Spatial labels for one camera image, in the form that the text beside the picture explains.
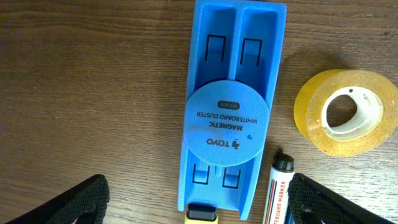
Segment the black whiteboard marker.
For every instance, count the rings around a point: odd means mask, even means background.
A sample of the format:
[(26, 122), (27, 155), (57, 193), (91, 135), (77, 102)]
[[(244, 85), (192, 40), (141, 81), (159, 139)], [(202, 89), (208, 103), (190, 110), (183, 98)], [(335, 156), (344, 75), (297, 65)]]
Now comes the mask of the black whiteboard marker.
[(294, 159), (277, 153), (272, 162), (262, 224), (284, 224), (288, 208), (288, 188), (295, 174)]

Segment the blue whiteboard marker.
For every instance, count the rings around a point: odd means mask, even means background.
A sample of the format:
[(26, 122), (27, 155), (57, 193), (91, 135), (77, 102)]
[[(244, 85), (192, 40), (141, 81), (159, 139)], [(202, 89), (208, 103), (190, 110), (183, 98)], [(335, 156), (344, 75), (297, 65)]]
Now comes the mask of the blue whiteboard marker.
[(287, 213), (286, 213), (286, 216), (285, 216), (285, 223), (284, 224), (295, 224), (294, 217), (292, 215), (292, 211), (291, 211), (291, 209), (289, 207), (287, 208)]

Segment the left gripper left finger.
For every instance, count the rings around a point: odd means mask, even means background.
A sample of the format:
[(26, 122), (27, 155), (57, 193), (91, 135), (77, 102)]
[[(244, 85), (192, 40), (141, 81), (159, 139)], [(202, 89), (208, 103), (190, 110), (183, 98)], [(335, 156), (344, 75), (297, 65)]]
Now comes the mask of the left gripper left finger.
[(96, 174), (7, 224), (102, 224), (108, 202), (108, 181)]

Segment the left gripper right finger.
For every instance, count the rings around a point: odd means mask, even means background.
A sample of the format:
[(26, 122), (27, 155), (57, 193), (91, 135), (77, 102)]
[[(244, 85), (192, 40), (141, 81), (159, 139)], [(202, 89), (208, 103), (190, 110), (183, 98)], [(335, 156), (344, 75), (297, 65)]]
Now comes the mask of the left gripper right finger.
[(290, 181), (288, 195), (295, 223), (392, 224), (300, 173)]

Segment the blue whiteboard duster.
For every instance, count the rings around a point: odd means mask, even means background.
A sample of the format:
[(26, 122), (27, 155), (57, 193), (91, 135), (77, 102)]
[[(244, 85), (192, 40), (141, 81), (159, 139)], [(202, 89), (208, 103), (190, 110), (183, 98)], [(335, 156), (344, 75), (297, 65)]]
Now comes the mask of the blue whiteboard duster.
[(261, 169), (287, 7), (195, 3), (177, 207), (233, 210), (246, 220)]

